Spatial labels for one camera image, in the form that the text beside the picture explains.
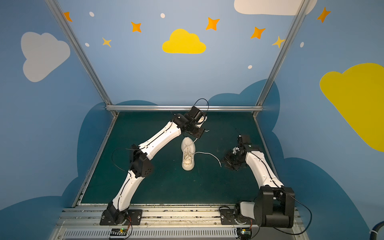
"aluminum frame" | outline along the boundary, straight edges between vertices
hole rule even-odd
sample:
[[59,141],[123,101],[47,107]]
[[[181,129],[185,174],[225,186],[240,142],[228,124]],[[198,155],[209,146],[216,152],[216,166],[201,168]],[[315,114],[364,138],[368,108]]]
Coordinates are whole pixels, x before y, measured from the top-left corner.
[[[231,209],[234,204],[132,204],[131,209],[142,209],[141,223],[134,226],[134,231],[153,231],[153,230],[234,230],[236,227],[249,227],[249,225],[221,225],[220,206],[227,205]],[[63,209],[59,220],[52,231],[50,240],[57,239],[107,239],[112,228],[118,226],[100,226],[101,213],[106,207],[75,207]],[[304,230],[303,222],[300,218],[298,210],[295,208],[294,224],[292,227],[293,233],[300,233]],[[185,236],[189,238],[215,237],[202,236],[201,234],[192,234]],[[308,235],[303,233],[294,236],[296,240],[309,240]]]
[[[61,9],[60,4],[57,2],[57,0],[45,0],[45,2],[48,5],[49,9],[51,10],[51,13],[55,17],[60,28],[63,30],[64,35],[68,38],[69,42],[71,43],[74,51],[76,52],[78,58],[80,59],[81,63],[83,64],[85,70],[87,71],[90,79],[92,80],[93,84],[95,85],[95,87],[96,87],[97,91],[99,92],[100,96],[102,97],[103,101],[107,105],[113,104],[111,99],[109,98],[103,84],[101,83],[99,77],[97,76],[95,69],[92,67],[91,62],[89,61],[83,48],[81,47],[81,44],[80,44],[79,40],[77,39],[74,31],[72,30],[71,25],[68,23],[67,19],[63,15],[63,10]],[[113,116],[116,116],[116,112],[111,111],[111,113]]]
[[[192,105],[107,105],[109,111],[189,111]],[[262,106],[195,106],[202,111],[262,111]]]
[[265,143],[265,140],[264,140],[262,131],[261,131],[260,127],[259,127],[259,123],[257,122],[256,118],[253,118],[253,119],[255,120],[255,124],[256,124],[256,127],[257,127],[257,131],[259,132],[260,138],[262,139],[262,142],[263,142],[263,146],[264,146],[266,155],[268,156],[268,159],[270,160],[272,171],[273,171],[273,173],[276,175],[277,179],[279,179],[279,176],[277,175],[277,171],[276,171],[275,165],[273,164],[271,155],[269,154],[268,148],[267,148],[267,146],[266,146],[266,143]]
[[[273,64],[272,70],[267,78],[267,81],[264,84],[264,87],[259,95],[259,98],[257,99],[256,106],[262,106],[265,98],[269,92],[269,90],[272,87],[273,82],[275,81],[275,78],[280,70],[281,65],[284,62],[284,59],[289,51],[289,48],[291,47],[293,40],[296,37],[297,32],[300,29],[300,26],[305,18],[305,11],[308,7],[310,0],[303,0],[300,4],[300,7],[295,15],[295,18],[292,21],[292,24],[288,30],[288,33],[285,37],[285,41],[283,42],[283,46],[281,47],[279,54],[277,55],[276,61]],[[255,117],[257,115],[257,112],[253,112],[253,116]]]
[[91,178],[93,176],[93,173],[94,173],[94,171],[96,169],[97,163],[99,162],[101,154],[104,151],[104,147],[107,144],[109,136],[111,135],[112,129],[113,129],[115,123],[116,123],[118,115],[119,115],[119,113],[117,113],[117,115],[113,117],[113,119],[111,121],[111,124],[108,127],[107,133],[105,134],[104,139],[103,139],[103,141],[102,141],[102,143],[100,145],[100,148],[99,148],[99,150],[98,150],[98,152],[96,154],[96,157],[93,160],[93,163],[92,163],[90,169],[88,170],[87,175],[85,176],[83,184],[81,185],[81,187],[79,189],[79,192],[76,195],[76,198],[75,198],[75,200],[74,200],[74,202],[72,204],[72,207],[76,207],[77,205],[79,205],[81,203],[81,200],[83,199],[84,193],[87,190],[89,182],[90,182],[90,180],[91,180]]

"white sneaker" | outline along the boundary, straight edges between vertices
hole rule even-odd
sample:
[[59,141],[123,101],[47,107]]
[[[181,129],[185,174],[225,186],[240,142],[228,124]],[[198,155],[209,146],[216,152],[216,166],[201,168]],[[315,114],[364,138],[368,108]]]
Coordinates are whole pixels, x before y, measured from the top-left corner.
[[195,143],[189,137],[186,137],[181,142],[181,151],[183,151],[183,162],[181,166],[184,170],[190,171],[195,166]]

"yellow star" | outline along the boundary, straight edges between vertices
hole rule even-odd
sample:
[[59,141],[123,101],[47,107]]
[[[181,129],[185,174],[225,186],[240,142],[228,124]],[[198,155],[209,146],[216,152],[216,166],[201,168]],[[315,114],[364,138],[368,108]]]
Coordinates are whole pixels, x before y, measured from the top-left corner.
[[68,21],[72,21],[72,19],[70,18],[70,12],[66,12],[66,13],[64,13],[64,16],[65,16],[65,18],[68,20]]
[[132,23],[132,26],[133,26],[132,32],[137,31],[137,32],[141,33],[141,30],[140,30],[141,23],[138,23],[138,24],[133,23],[133,22],[131,22],[131,23]]
[[273,46],[273,45],[277,45],[277,46],[279,46],[279,48],[280,48],[281,43],[284,42],[284,41],[285,41],[285,39],[281,40],[281,39],[280,39],[280,36],[278,36],[278,40],[277,40],[277,42],[274,43],[274,44],[272,44],[272,46]]
[[208,18],[208,26],[207,26],[206,30],[213,29],[216,31],[216,25],[218,22],[219,22],[219,19],[212,20],[212,19]]
[[103,38],[103,40],[104,40],[103,45],[108,45],[109,47],[111,47],[111,46],[109,45],[109,42],[112,41],[112,40],[107,41],[107,40],[105,40],[104,38]]
[[251,38],[258,38],[258,39],[260,39],[262,37],[262,33],[263,33],[264,30],[265,30],[265,28],[264,29],[258,29],[257,27],[255,27],[255,32],[253,33]]
[[321,22],[323,23],[325,18],[328,16],[328,14],[330,14],[331,11],[327,11],[325,8],[323,10],[323,12],[321,13],[321,15],[317,18],[317,20],[321,20]]

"cable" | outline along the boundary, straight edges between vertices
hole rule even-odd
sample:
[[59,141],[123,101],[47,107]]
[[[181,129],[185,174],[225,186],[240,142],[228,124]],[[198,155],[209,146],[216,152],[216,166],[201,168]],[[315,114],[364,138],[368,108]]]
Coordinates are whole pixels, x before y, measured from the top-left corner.
[[253,239],[253,238],[259,233],[260,228],[261,228],[261,227],[259,227],[259,230],[257,230],[257,233],[256,233],[253,237],[251,237],[250,239]]
[[167,128],[165,131],[163,131],[160,135],[158,135],[155,139],[153,139],[150,143],[148,143],[146,146],[148,146],[149,144],[151,144],[153,141],[155,141],[156,139],[158,139],[161,135],[163,135],[166,131],[168,131],[171,127],[172,127],[172,123],[173,123],[173,119],[172,121],[170,122],[170,125],[169,125],[169,128]]
[[195,102],[195,104],[194,104],[193,106],[195,106],[196,103],[197,103],[199,100],[202,100],[202,99],[204,99],[204,100],[207,102],[207,104],[208,104],[208,108],[207,108],[207,112],[208,112],[208,109],[209,109],[209,102],[208,102],[205,98],[199,98],[199,99]]
[[377,232],[380,230],[381,227],[384,226],[384,221],[382,222],[379,222],[378,224],[376,224],[372,230],[370,231],[370,236],[369,236],[369,240],[376,240],[376,237],[377,237]]
[[112,152],[112,154],[111,154],[111,160],[112,160],[112,163],[113,163],[118,169],[123,170],[124,172],[129,173],[128,170],[124,170],[124,169],[120,168],[119,166],[117,166],[116,163],[115,163],[115,161],[113,160],[113,154],[115,153],[116,150],[119,150],[119,149],[126,149],[126,150],[137,150],[137,149],[129,149],[129,148],[123,148],[123,147],[120,147],[120,148],[116,148],[116,149]]
[[195,154],[196,153],[203,153],[203,154],[209,154],[209,155],[212,155],[212,156],[214,156],[217,160],[218,160],[218,163],[220,164],[220,167],[221,167],[221,162],[220,162],[220,160],[215,156],[215,155],[213,155],[212,153],[209,153],[209,152],[195,152]]
[[266,166],[266,164],[264,163],[264,161],[261,160],[261,162],[264,164],[264,166],[265,166],[265,168],[266,168],[266,170],[267,170],[267,172],[268,172],[269,177],[271,178],[272,182],[276,185],[276,187],[278,187],[280,190],[282,190],[285,194],[289,195],[289,196],[290,196],[291,198],[293,198],[296,202],[298,202],[299,204],[303,205],[306,209],[308,209],[308,211],[309,211],[310,214],[311,214],[311,218],[310,218],[310,221],[309,221],[307,227],[306,227],[301,233],[288,233],[288,232],[281,231],[281,230],[279,230],[279,229],[277,229],[277,228],[275,228],[275,227],[274,227],[274,229],[276,229],[276,230],[278,230],[278,231],[280,231],[280,232],[289,234],[289,235],[300,235],[300,234],[303,234],[305,231],[307,231],[308,227],[311,225],[311,222],[312,222],[312,212],[311,212],[311,210],[310,210],[306,205],[304,205],[304,204],[302,204],[301,202],[299,202],[296,198],[292,197],[292,196],[291,196],[289,193],[287,193],[284,189],[282,189],[281,187],[279,187],[279,186],[275,183],[275,181],[273,180],[271,174],[269,173],[268,167]]
[[127,220],[129,221],[129,225],[131,226],[131,233],[129,234],[128,237],[124,238],[123,240],[126,240],[127,238],[129,238],[133,232],[133,226],[132,226],[132,219],[130,216],[128,216]]
[[289,234],[289,235],[300,235],[300,234],[305,233],[305,232],[307,231],[307,229],[309,228],[309,226],[311,225],[311,222],[312,222],[312,212],[311,212],[311,210],[310,210],[306,205],[304,205],[304,204],[302,204],[300,201],[298,201],[296,198],[292,197],[292,195],[290,195],[289,193],[287,193],[284,189],[282,189],[281,187],[279,187],[279,186],[275,183],[275,181],[272,180],[272,182],[273,182],[279,189],[281,189],[285,194],[288,194],[288,195],[289,195],[291,198],[293,198],[296,202],[298,202],[299,204],[303,205],[306,209],[308,209],[308,211],[309,211],[310,214],[311,214],[311,218],[310,218],[310,221],[309,221],[307,227],[306,227],[301,233],[288,233],[288,232],[281,231],[281,230],[279,230],[279,229],[277,229],[277,228],[275,228],[275,227],[274,227],[274,229],[276,229],[276,230],[278,230],[278,231],[280,231],[280,232]]
[[[120,192],[119,195],[122,194],[122,192],[123,192],[123,190],[124,190],[124,188],[125,188],[125,185],[127,185],[128,182],[129,182],[129,179],[128,179],[128,181],[124,184],[124,186],[122,187],[121,192]],[[118,211],[120,211],[120,208],[119,208],[119,202],[120,202],[120,197],[119,197],[119,199],[118,199],[118,208],[117,208]]]

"vent grille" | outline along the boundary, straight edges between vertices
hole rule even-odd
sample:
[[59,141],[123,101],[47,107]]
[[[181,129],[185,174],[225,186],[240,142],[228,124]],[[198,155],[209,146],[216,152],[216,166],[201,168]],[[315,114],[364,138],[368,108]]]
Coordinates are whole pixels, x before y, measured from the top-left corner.
[[[94,228],[70,229],[68,228],[63,239],[124,239],[126,236],[112,236],[110,230],[97,230]],[[134,228],[129,238],[223,238],[237,237],[236,228]]]
[[91,229],[67,229],[64,233],[64,239],[86,239],[86,238],[106,238],[109,237],[110,230]]
[[134,229],[131,238],[156,238],[156,237],[233,237],[236,235],[234,229],[203,229],[203,228],[186,228],[186,229]]

